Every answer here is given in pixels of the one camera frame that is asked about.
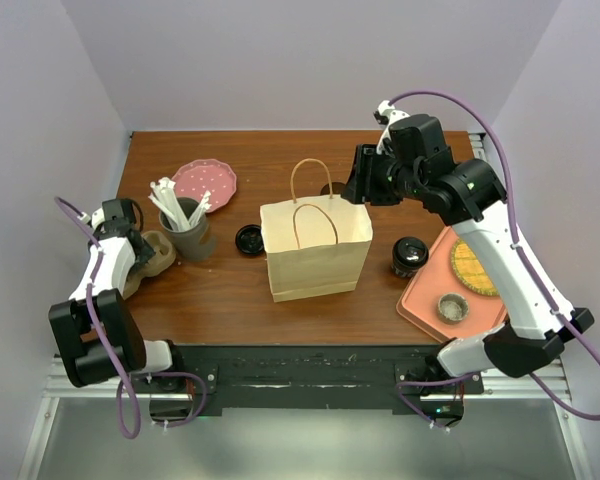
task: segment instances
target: beige paper bag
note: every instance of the beige paper bag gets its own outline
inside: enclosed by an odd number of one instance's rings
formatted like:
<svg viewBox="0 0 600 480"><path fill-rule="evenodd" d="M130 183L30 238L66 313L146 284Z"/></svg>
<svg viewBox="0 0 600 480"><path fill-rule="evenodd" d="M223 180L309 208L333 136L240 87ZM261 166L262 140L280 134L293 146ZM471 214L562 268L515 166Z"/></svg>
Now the beige paper bag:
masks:
<svg viewBox="0 0 600 480"><path fill-rule="evenodd" d="M306 162L326 170L328 196L296 198L293 179ZM291 197L260 207L273 301L354 290L373 237L366 207L333 195L329 169L312 158L293 169Z"/></svg>

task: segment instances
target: wall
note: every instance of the wall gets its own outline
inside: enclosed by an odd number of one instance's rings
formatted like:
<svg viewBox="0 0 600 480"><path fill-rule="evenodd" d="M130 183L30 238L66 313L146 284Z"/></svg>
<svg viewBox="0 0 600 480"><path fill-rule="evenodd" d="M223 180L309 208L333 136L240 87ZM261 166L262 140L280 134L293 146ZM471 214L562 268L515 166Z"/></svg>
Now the wall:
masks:
<svg viewBox="0 0 600 480"><path fill-rule="evenodd" d="M563 293L589 306L600 349L600 1L563 0L498 115L520 223ZM565 355L575 405L600 412L600 373ZM580 422L600 479L600 423Z"/></svg>
<svg viewBox="0 0 600 480"><path fill-rule="evenodd" d="M493 120L559 4L63 2L132 130L374 128L381 100L424 87ZM438 99L406 105L473 127Z"/></svg>
<svg viewBox="0 0 600 480"><path fill-rule="evenodd" d="M126 142L59 1L1 1L0 479L17 476L55 351L47 311L85 263L53 195L95 209Z"/></svg>

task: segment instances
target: wooden tabletop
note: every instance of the wooden tabletop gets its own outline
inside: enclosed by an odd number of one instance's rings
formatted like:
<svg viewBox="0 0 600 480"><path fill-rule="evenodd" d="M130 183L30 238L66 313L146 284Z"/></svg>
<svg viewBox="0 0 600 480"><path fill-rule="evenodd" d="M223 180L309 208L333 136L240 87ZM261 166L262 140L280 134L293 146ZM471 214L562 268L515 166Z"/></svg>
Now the wooden tabletop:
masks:
<svg viewBox="0 0 600 480"><path fill-rule="evenodd" d="M194 264L176 261L159 277L144 279L127 304L148 340L209 344L413 344L435 341L396 313L406 287L390 271L396 240L410 235L431 246L442 230L439 218L414 201L369 207L373 242L353 292L273 303L265 256L248 258L235 247L235 234L260 223L260 205L290 198L289 175L306 157L323 160L333 181L346 182L355 146L375 143L374 131L137 132L118 190L145 212L145 230L159 229L149 183L172 176L197 158L228 163L238 177L229 204L209 215L218 246ZM473 157L466 132L447 132L456 161ZM324 171L303 166L298 196L318 195Z"/></svg>

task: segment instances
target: table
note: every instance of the table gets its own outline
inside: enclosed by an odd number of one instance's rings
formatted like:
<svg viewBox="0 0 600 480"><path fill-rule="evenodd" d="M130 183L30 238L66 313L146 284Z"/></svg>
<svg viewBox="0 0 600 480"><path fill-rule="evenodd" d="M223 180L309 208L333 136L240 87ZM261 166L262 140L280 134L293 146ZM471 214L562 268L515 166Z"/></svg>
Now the table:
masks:
<svg viewBox="0 0 600 480"><path fill-rule="evenodd" d="M390 272L391 248L412 235L431 246L442 230L439 218L414 201L369 208L374 238L353 292L273 303L265 256L242 256L235 234L260 223L259 208L290 198L289 175L306 157L323 160L333 181L346 182L355 146L375 143L379 131L136 132L131 140L118 197L136 199L145 230L159 229L148 200L149 183L172 176L197 158L231 165L238 191L209 215L218 247L199 264L177 261L146 278L127 304L148 340L209 344L416 344L435 341L396 312L406 282ZM446 132L456 161L473 157L466 132ZM326 184L316 164L296 176L298 196L319 194Z"/></svg>

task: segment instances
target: gray floor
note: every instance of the gray floor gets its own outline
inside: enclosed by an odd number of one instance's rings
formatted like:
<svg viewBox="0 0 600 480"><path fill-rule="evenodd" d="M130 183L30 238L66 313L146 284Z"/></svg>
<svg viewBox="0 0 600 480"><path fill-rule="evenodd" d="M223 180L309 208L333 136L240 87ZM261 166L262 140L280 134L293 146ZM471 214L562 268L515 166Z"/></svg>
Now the gray floor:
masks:
<svg viewBox="0 0 600 480"><path fill-rule="evenodd" d="M146 403L144 418L148 418ZM574 478L548 400L474 400L449 435L384 411L227 410L133 441L109 399L63 399L40 479Z"/></svg>

